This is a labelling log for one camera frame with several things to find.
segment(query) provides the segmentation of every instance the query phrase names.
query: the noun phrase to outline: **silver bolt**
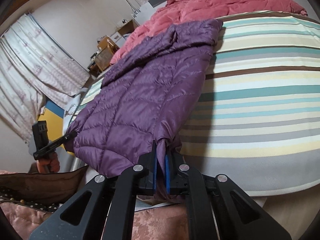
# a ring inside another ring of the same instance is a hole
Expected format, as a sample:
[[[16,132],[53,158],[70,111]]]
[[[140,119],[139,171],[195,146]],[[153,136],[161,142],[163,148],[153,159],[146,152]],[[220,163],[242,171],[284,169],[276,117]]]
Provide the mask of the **silver bolt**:
[[[179,166],[179,169],[180,169],[181,171],[187,171],[187,170],[189,170],[189,165],[188,165],[188,164],[181,164],[181,165]]]
[[[218,181],[220,182],[226,182],[228,180],[228,177],[226,175],[220,174],[218,176]]]
[[[143,166],[142,166],[142,165],[139,165],[139,164],[138,164],[138,165],[134,165],[134,166],[133,166],[133,170],[134,170],[134,171],[142,171],[142,170],[143,170]]]
[[[105,177],[103,175],[98,175],[94,178],[94,181],[97,183],[103,182],[105,180]]]

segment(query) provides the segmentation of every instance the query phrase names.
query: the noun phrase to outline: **purple quilted jacket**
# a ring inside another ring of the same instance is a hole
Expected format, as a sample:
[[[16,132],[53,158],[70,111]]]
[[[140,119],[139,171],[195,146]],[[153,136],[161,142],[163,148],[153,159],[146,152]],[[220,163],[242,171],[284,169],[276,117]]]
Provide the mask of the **purple quilted jacket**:
[[[68,128],[78,135],[66,149],[112,177],[156,140],[164,169],[165,147],[181,147],[178,132],[201,94],[221,27],[215,19],[195,21],[145,38],[106,73],[100,94]]]

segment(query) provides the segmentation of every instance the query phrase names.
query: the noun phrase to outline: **hand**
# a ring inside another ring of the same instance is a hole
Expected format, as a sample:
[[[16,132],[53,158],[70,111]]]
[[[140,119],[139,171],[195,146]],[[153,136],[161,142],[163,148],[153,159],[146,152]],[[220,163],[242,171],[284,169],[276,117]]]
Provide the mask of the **hand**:
[[[60,162],[56,152],[51,154],[51,159],[37,160],[37,168],[39,173],[47,173],[44,168],[46,165],[50,165],[50,170],[52,172],[58,172],[60,170]]]

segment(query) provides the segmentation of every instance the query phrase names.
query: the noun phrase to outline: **striped fabric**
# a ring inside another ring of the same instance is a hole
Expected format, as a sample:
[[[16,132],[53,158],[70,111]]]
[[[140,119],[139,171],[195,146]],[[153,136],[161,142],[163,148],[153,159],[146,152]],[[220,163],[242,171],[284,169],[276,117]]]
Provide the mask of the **striped fabric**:
[[[180,131],[185,160],[251,196],[320,183],[319,23],[269,11],[222,19],[203,93]]]

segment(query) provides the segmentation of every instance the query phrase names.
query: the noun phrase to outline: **pink quilt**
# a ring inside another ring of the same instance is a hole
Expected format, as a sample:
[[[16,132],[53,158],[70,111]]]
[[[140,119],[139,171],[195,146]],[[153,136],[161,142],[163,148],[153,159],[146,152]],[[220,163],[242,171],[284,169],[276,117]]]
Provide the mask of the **pink quilt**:
[[[150,20],[139,26],[113,56],[116,63],[146,36],[165,31],[171,24],[203,21],[226,15],[261,10],[283,11],[307,16],[306,10],[293,0],[167,0],[167,5],[157,10]]]

